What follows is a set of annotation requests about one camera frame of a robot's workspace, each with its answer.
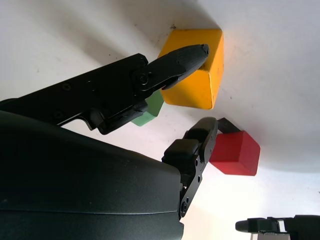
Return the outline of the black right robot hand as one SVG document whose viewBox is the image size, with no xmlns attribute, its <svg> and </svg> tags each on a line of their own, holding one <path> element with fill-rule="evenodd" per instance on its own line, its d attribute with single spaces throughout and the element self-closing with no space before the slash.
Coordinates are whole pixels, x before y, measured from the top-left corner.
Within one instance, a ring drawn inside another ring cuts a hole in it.
<svg viewBox="0 0 320 240">
<path fill-rule="evenodd" d="M 142 116 L 147 98 L 198 70 L 207 44 L 148 62 L 135 54 L 0 103 L 3 240 L 180 240 L 215 146 L 218 121 L 199 120 L 155 160 L 64 129 L 107 135 Z"/>
</svg>

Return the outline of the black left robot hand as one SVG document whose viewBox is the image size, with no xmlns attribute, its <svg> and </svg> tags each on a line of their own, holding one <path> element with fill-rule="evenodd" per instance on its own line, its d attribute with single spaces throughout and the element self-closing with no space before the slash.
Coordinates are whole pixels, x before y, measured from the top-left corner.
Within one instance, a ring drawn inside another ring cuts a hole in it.
<svg viewBox="0 0 320 240">
<path fill-rule="evenodd" d="M 235 223 L 238 232 L 289 236 L 291 240 L 318 240 L 320 217 L 318 215 L 295 215 L 294 217 L 248 218 Z"/>
</svg>

